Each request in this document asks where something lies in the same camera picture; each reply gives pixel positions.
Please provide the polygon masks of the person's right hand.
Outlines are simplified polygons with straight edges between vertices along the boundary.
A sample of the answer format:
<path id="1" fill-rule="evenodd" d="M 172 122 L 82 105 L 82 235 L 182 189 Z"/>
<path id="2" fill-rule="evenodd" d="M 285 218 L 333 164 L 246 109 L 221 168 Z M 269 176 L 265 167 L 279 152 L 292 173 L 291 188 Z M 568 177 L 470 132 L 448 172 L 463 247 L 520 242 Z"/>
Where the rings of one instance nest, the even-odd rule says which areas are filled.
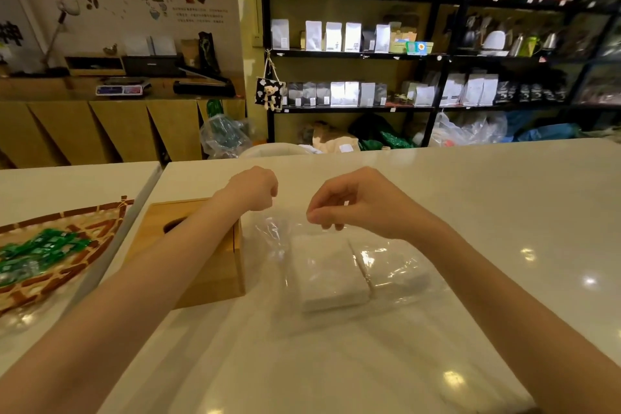
<path id="1" fill-rule="evenodd" d="M 406 240 L 433 221 L 432 214 L 401 191 L 377 169 L 362 167 L 339 176 L 356 176 L 356 224 L 388 239 Z"/>

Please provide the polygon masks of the person's left hand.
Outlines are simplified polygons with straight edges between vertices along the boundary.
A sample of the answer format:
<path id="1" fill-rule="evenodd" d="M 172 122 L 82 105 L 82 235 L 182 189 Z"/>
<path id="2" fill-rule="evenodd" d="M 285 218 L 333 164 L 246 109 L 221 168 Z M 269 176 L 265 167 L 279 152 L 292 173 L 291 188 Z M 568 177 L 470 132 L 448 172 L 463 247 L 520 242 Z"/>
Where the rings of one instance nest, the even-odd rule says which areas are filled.
<path id="1" fill-rule="evenodd" d="M 271 169 L 253 166 L 234 175 L 222 192 L 228 206 L 241 216 L 272 207 L 278 187 L 278 179 Z"/>

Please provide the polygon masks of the clear plastic bag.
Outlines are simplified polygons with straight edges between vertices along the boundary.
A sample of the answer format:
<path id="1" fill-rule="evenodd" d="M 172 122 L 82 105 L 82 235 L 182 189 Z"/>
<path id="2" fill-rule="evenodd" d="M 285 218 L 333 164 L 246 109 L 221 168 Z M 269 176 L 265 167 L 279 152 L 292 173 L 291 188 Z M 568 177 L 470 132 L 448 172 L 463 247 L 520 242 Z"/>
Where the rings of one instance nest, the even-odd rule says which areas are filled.
<path id="1" fill-rule="evenodd" d="M 300 210 L 249 218 L 249 243 L 275 269 L 275 330 L 294 335 L 440 296 L 447 285 L 411 245 L 355 226 L 324 230 Z"/>

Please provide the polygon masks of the person's left forearm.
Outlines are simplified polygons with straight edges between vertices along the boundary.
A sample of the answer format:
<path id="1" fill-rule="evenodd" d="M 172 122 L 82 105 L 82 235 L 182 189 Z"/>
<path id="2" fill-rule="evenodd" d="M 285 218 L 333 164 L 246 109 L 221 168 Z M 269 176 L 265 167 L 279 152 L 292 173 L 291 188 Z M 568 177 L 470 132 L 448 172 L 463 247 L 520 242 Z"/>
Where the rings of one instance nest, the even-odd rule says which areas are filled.
<path id="1" fill-rule="evenodd" d="M 0 377 L 0 414 L 96 414 L 243 213 L 226 186 L 100 284 Z"/>

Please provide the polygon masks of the person's right forearm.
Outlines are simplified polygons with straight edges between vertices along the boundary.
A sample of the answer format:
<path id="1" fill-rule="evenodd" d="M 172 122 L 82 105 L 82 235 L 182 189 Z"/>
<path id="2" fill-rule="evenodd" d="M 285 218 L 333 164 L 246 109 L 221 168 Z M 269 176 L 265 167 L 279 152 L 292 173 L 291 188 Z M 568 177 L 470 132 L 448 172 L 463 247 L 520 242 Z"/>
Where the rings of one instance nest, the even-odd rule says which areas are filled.
<path id="1" fill-rule="evenodd" d="M 621 367 L 436 216 L 408 217 L 431 261 L 545 414 L 621 414 Z"/>

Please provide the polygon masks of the white chair back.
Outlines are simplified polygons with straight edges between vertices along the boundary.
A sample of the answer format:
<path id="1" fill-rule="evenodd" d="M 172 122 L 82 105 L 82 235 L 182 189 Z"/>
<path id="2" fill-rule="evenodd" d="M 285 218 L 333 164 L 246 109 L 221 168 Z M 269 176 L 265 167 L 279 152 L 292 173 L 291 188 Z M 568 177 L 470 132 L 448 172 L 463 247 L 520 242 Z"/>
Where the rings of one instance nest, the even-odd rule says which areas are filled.
<path id="1" fill-rule="evenodd" d="M 239 155 L 239 159 L 253 159 L 278 156 L 306 156 L 313 155 L 312 151 L 291 143 L 264 143 L 248 148 Z"/>

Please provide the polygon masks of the white napkin stack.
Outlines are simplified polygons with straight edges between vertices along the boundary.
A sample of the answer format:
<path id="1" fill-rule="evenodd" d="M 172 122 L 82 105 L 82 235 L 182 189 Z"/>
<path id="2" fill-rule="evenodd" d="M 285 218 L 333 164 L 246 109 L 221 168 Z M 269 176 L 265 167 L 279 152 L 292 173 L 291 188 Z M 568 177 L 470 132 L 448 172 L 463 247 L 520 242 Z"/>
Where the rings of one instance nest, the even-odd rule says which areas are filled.
<path id="1" fill-rule="evenodd" d="M 369 236 L 348 242 L 374 298 L 406 299 L 431 288 L 430 264 L 408 244 Z"/>
<path id="2" fill-rule="evenodd" d="M 369 284 L 343 235 L 293 236 L 291 264 L 305 313 L 364 305 L 371 298 Z"/>

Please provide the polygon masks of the plastic bag of green packets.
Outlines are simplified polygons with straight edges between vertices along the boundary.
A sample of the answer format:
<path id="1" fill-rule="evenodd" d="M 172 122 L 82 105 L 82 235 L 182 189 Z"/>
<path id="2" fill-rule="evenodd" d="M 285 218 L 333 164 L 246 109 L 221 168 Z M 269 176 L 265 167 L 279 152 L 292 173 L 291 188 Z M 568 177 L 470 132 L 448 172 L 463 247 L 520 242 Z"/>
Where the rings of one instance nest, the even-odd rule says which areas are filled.
<path id="1" fill-rule="evenodd" d="M 253 147 L 252 132 L 248 120 L 233 120 L 221 113 L 203 122 L 199 137 L 207 159 L 235 159 Z"/>

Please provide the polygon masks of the brown paper bag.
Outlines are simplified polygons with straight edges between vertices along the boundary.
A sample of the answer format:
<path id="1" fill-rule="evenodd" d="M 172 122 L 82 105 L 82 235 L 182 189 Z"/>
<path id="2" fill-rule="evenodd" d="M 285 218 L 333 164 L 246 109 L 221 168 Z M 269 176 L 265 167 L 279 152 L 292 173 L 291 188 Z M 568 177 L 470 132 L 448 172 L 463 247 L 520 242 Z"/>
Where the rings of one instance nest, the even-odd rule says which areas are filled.
<path id="1" fill-rule="evenodd" d="M 314 153 L 361 152 L 357 137 L 324 121 L 303 126 L 298 139 L 300 146 L 308 146 Z"/>

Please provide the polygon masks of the hanging teddy bear ornament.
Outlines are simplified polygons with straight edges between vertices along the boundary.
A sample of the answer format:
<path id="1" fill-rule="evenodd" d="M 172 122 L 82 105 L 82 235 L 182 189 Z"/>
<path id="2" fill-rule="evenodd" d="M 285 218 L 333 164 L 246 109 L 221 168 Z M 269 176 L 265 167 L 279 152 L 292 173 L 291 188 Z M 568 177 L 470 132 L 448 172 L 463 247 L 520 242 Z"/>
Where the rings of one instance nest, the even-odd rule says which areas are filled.
<path id="1" fill-rule="evenodd" d="M 280 81 L 271 50 L 266 49 L 263 74 L 256 78 L 255 104 L 262 105 L 266 111 L 281 112 L 285 91 L 286 83 Z"/>

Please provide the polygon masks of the wooden tissue box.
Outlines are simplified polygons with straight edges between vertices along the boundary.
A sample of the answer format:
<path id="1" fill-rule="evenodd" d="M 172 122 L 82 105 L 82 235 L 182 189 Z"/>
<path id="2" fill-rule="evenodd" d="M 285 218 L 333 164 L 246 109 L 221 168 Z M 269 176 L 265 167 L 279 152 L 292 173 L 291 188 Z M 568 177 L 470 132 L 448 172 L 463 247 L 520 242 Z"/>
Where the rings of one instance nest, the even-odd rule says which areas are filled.
<path id="1" fill-rule="evenodd" d="M 207 200 L 196 198 L 150 204 L 123 264 L 159 241 Z M 176 310 L 234 299 L 246 293 L 242 242 L 242 225 L 238 220 L 177 301 Z"/>

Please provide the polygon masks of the black heat sealer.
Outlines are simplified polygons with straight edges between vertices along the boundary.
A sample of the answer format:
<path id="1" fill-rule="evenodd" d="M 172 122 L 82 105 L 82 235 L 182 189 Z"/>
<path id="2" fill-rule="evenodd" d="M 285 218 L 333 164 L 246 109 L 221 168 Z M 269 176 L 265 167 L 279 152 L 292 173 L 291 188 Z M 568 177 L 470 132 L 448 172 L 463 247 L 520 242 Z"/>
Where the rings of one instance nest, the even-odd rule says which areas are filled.
<path id="1" fill-rule="evenodd" d="M 234 98 L 237 96 L 233 82 L 214 71 L 203 71 L 187 65 L 176 64 L 187 76 L 175 81 L 173 92 L 177 95 L 197 95 L 208 97 Z"/>

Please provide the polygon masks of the row of silver white bags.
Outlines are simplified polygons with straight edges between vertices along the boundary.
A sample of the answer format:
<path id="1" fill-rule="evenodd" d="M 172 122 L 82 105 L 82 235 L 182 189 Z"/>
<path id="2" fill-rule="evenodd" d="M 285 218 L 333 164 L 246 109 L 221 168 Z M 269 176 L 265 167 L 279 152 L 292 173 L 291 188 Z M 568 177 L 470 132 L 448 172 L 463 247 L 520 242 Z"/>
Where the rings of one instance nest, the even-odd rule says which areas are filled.
<path id="1" fill-rule="evenodd" d="M 439 72 L 428 73 L 421 82 L 403 81 L 397 90 L 379 82 L 290 82 L 274 98 L 278 106 L 296 108 L 430 108 L 439 84 Z M 509 88 L 510 83 L 501 82 L 495 73 L 449 73 L 439 106 L 496 106 L 510 102 Z"/>

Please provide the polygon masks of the black standing pouch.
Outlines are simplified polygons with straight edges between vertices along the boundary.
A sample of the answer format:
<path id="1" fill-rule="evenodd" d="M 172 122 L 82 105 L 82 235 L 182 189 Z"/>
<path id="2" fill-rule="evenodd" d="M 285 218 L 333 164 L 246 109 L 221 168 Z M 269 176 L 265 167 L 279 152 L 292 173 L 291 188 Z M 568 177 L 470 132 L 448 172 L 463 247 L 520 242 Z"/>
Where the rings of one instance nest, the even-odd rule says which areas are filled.
<path id="1" fill-rule="evenodd" d="M 220 75 L 221 69 L 215 54 L 215 46 L 211 33 L 201 31 L 198 33 L 199 66 L 205 73 Z"/>

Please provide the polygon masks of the brown standing pouch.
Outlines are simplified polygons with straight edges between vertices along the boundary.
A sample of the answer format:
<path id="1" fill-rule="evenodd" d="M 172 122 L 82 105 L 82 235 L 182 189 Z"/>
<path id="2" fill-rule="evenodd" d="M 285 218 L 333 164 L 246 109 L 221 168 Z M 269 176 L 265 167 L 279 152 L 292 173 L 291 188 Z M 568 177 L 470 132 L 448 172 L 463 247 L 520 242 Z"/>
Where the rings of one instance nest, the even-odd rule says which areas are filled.
<path id="1" fill-rule="evenodd" d="M 180 45 L 185 65 L 199 68 L 200 54 L 198 39 L 183 39 L 180 41 Z"/>

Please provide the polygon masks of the crumpled clear plastic bags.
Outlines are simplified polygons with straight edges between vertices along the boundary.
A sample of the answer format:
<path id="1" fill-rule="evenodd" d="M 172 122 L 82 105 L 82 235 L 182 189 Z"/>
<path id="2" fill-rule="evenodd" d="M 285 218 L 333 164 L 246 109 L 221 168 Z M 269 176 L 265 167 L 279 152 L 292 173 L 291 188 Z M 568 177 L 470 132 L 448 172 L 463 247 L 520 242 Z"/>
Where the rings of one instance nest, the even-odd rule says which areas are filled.
<path id="1" fill-rule="evenodd" d="M 430 147 L 473 146 L 501 143 L 508 131 L 503 112 L 466 112 L 451 118 L 446 113 L 436 116 Z"/>

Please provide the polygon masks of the wooden cabinet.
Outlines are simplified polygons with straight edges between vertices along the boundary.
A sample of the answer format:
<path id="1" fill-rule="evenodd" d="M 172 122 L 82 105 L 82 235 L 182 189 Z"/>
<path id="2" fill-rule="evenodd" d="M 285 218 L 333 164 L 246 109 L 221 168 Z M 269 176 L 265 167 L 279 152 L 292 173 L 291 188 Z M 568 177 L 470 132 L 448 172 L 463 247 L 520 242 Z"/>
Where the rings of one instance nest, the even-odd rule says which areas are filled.
<path id="1" fill-rule="evenodd" d="M 155 78 L 144 98 L 97 97 L 96 77 L 0 77 L 0 169 L 201 160 L 210 96 Z"/>

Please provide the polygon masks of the row of white coffee bags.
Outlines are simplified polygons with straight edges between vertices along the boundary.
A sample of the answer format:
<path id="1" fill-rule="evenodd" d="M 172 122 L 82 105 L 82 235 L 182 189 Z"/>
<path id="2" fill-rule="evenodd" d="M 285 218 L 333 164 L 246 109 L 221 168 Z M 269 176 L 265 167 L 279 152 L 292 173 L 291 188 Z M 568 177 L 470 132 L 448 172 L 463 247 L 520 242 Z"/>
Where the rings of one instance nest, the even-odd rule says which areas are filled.
<path id="1" fill-rule="evenodd" d="M 307 20 L 300 32 L 301 50 L 313 52 L 388 53 L 391 38 L 389 25 L 364 30 L 361 23 Z"/>

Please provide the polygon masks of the black box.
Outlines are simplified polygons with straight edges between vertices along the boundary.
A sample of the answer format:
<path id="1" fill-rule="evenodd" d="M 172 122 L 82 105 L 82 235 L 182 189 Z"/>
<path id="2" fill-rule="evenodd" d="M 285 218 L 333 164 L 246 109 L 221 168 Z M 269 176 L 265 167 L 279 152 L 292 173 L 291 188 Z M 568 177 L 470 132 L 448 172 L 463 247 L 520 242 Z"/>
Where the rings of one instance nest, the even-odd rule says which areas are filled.
<path id="1" fill-rule="evenodd" d="M 182 55 L 175 56 L 122 56 L 125 74 L 129 77 L 180 78 L 186 73 L 179 66 Z"/>

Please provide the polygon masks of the digital kitchen scale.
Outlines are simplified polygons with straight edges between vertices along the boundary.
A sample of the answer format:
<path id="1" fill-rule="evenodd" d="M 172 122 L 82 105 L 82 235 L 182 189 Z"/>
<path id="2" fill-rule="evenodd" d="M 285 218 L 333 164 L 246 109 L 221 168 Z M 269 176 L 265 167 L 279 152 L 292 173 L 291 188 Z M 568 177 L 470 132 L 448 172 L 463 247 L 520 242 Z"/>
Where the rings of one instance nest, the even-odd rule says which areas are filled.
<path id="1" fill-rule="evenodd" d="M 141 77 L 111 77 L 96 87 L 96 96 L 143 98 L 151 89 L 151 81 Z"/>

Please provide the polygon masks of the small colourful boxes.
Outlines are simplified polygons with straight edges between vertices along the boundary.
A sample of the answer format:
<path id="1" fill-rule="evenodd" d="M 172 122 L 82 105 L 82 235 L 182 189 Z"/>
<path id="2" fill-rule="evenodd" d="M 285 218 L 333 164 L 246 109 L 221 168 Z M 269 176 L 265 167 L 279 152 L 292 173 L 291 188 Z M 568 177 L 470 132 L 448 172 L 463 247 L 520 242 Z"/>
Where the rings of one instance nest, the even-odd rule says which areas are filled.
<path id="1" fill-rule="evenodd" d="M 390 54 L 406 54 L 408 56 L 431 55 L 433 42 L 417 39 L 417 28 L 402 25 L 401 22 L 389 23 L 391 35 L 389 40 Z"/>

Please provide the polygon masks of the black shelf unit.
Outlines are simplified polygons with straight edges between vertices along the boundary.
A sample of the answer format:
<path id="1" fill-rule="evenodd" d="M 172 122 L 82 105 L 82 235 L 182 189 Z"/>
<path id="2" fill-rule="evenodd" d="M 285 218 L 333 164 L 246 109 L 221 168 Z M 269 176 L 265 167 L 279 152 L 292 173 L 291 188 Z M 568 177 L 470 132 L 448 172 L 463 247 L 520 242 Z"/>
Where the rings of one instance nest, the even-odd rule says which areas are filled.
<path id="1" fill-rule="evenodd" d="M 402 132 L 408 133 L 415 120 L 424 126 L 422 146 L 429 144 L 438 113 L 475 112 L 542 113 L 551 124 L 575 123 L 591 129 L 597 120 L 621 121 L 621 104 L 612 100 L 600 104 L 587 101 L 588 87 L 595 87 L 595 74 L 604 70 L 621 73 L 621 53 L 606 56 L 605 44 L 614 31 L 621 29 L 621 0 L 261 0 L 263 41 L 271 50 L 280 81 L 334 82 L 358 81 L 385 83 L 397 90 L 403 81 L 421 82 L 430 72 L 440 73 L 440 84 L 430 108 L 296 108 L 283 106 L 281 112 L 267 112 L 269 143 L 284 142 L 277 137 L 276 118 L 282 117 L 297 133 L 295 120 L 304 125 L 315 120 L 327 121 L 328 115 L 348 125 L 365 113 L 396 112 L 404 114 Z M 474 13 L 517 16 L 521 13 L 544 13 L 561 16 L 561 31 L 556 49 L 548 57 L 461 56 L 456 48 L 461 41 L 466 18 Z M 313 52 L 299 49 L 300 32 L 307 20 L 361 23 L 364 30 L 377 25 L 401 22 L 417 28 L 417 39 L 433 42 L 431 55 L 408 56 L 378 52 Z M 563 104 L 517 104 L 440 108 L 441 93 L 449 73 L 495 73 L 501 81 L 541 83 L 566 89 Z"/>

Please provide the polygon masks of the woven patterned tray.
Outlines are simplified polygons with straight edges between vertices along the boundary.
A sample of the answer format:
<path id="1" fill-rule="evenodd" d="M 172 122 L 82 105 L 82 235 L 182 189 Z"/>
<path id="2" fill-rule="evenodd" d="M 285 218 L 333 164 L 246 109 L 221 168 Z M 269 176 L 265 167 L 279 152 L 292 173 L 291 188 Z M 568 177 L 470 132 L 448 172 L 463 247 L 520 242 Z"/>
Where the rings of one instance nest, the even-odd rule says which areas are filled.
<path id="1" fill-rule="evenodd" d="M 116 202 L 0 225 L 0 246 L 24 243 L 48 228 L 77 232 L 93 241 L 85 250 L 68 256 L 40 276 L 0 287 L 0 318 L 45 301 L 71 280 L 84 274 L 113 243 L 134 202 L 133 198 L 121 196 Z"/>

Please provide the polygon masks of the blue plastic bag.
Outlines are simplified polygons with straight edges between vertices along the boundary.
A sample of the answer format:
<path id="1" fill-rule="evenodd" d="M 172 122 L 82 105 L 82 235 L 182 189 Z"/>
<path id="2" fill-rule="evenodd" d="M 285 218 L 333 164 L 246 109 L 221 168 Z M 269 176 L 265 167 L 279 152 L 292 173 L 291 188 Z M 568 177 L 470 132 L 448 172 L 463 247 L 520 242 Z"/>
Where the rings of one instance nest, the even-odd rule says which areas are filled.
<path id="1" fill-rule="evenodd" d="M 556 141 L 575 139 L 580 135 L 581 128 L 575 123 L 557 123 L 544 125 L 519 133 L 514 138 L 516 143 L 536 141 Z"/>

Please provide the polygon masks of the row of black packets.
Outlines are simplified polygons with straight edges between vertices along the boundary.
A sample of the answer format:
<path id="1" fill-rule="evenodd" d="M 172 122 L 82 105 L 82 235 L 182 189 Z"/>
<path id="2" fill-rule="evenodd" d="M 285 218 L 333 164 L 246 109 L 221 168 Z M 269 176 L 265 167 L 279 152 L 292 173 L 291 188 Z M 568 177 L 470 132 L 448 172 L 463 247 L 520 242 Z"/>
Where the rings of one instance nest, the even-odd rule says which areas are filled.
<path id="1" fill-rule="evenodd" d="M 563 84 L 554 89 L 541 83 L 499 81 L 493 105 L 564 104 L 566 97 Z"/>

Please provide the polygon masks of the pile of green candies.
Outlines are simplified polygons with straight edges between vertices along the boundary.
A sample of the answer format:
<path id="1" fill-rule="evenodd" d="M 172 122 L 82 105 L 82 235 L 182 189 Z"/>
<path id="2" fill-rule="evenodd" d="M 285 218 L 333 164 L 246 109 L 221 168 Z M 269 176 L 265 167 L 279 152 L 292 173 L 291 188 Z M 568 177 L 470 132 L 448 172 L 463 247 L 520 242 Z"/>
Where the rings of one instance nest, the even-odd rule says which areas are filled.
<path id="1" fill-rule="evenodd" d="M 0 287 L 40 276 L 68 256 L 85 250 L 92 242 L 77 232 L 48 228 L 24 243 L 2 245 Z"/>

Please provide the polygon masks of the group of kettles and pots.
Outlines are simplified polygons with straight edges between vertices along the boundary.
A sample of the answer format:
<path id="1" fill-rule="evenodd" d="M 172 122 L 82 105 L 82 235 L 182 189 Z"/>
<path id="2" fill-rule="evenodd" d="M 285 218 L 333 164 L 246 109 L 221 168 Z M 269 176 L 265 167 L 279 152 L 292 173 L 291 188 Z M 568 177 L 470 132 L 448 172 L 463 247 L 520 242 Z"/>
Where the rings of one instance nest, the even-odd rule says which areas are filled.
<path id="1" fill-rule="evenodd" d="M 524 12 L 517 16 L 474 13 L 466 18 L 456 53 L 461 56 L 548 57 L 558 43 L 561 16 Z"/>

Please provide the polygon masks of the white desk lamp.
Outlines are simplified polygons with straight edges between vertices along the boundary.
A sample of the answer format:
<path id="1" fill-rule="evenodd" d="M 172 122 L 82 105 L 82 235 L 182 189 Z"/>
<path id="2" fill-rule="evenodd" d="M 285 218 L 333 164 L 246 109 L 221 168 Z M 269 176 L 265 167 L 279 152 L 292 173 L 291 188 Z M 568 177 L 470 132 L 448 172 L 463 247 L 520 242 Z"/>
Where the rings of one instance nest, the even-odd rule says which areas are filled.
<path id="1" fill-rule="evenodd" d="M 78 0 L 57 0 L 57 8 L 60 11 L 60 15 L 58 17 L 57 25 L 51 37 L 51 41 L 49 42 L 48 48 L 46 49 L 45 55 L 42 59 L 42 64 L 45 69 L 49 68 L 49 61 L 55 45 L 55 41 L 61 31 L 61 28 L 65 24 L 66 17 L 78 16 L 81 12 L 80 3 Z"/>

